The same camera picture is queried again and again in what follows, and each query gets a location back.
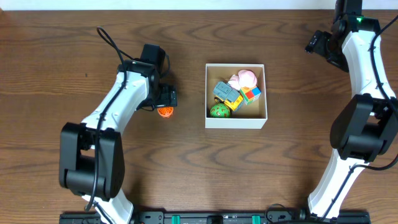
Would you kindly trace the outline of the orange spiral disc toy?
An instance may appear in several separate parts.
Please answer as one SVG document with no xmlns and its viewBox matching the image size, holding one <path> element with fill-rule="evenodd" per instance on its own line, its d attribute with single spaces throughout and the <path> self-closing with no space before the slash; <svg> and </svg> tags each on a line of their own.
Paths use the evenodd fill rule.
<svg viewBox="0 0 398 224">
<path fill-rule="evenodd" d="M 157 108 L 158 114 L 163 117 L 163 118 L 169 118 L 173 115 L 174 113 L 174 108 L 173 107 L 163 107 L 163 108 Z"/>
</svg>

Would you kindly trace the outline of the green patterned egg ball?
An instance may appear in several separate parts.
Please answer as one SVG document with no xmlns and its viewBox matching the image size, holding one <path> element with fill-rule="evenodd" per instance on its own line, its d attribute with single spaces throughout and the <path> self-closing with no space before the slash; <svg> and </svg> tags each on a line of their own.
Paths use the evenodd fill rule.
<svg viewBox="0 0 398 224">
<path fill-rule="evenodd" d="M 231 110 L 224 103 L 217 103 L 210 109 L 210 116 L 212 118 L 229 118 Z"/>
</svg>

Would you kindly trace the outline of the yellow grey toy truck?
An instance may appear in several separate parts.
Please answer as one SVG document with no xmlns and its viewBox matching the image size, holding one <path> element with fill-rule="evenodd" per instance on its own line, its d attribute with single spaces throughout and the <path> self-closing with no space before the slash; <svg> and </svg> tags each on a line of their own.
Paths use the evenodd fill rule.
<svg viewBox="0 0 398 224">
<path fill-rule="evenodd" d="M 243 105 L 240 92 L 225 82 L 218 82 L 213 89 L 213 94 L 216 103 L 225 104 L 232 112 L 236 112 Z"/>
</svg>

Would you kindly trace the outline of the pink duck toy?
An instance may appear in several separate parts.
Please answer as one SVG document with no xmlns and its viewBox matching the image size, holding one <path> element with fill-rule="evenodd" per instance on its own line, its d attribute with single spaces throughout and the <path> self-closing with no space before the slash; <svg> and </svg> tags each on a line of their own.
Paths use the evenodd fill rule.
<svg viewBox="0 0 398 224">
<path fill-rule="evenodd" d="M 238 91 L 242 88 L 254 88 L 257 85 L 257 77 L 251 70 L 240 70 L 237 75 L 231 76 L 228 85 Z"/>
</svg>

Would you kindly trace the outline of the colourful puzzle cube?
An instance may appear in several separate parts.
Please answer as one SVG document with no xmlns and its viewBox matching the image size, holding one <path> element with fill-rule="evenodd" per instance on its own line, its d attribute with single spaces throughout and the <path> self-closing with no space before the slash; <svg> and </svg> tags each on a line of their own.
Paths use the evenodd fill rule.
<svg viewBox="0 0 398 224">
<path fill-rule="evenodd" d="M 250 105 L 251 103 L 257 101 L 261 95 L 261 91 L 257 86 L 253 88 L 242 87 L 239 92 L 242 95 L 246 105 Z"/>
</svg>

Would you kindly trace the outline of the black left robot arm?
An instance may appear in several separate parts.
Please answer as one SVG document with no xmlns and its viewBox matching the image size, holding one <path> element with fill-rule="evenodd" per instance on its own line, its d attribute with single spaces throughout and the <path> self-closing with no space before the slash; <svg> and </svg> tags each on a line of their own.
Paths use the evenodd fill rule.
<svg viewBox="0 0 398 224">
<path fill-rule="evenodd" d="M 135 223 L 134 206 L 121 186 L 125 163 L 122 135 L 135 111 L 174 108 L 177 92 L 161 83 L 169 59 L 158 45 L 145 44 L 139 58 L 124 60 L 116 81 L 97 109 L 60 133 L 59 182 L 88 202 L 83 213 L 63 213 L 60 223 Z"/>
</svg>

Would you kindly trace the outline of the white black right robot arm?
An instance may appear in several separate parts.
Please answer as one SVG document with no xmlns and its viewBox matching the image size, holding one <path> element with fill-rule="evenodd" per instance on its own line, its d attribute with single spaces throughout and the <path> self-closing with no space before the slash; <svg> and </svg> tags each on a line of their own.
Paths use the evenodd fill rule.
<svg viewBox="0 0 398 224">
<path fill-rule="evenodd" d="M 362 14 L 362 1 L 337 0 L 330 32 L 317 30 L 305 51 L 316 53 L 349 73 L 352 99 L 334 120 L 332 153 L 315 190 L 308 196 L 305 220 L 317 223 L 367 223 L 360 213 L 340 207 L 359 174 L 382 171 L 370 163 L 387 152 L 397 135 L 397 97 L 389 85 L 381 56 L 379 21 Z"/>
</svg>

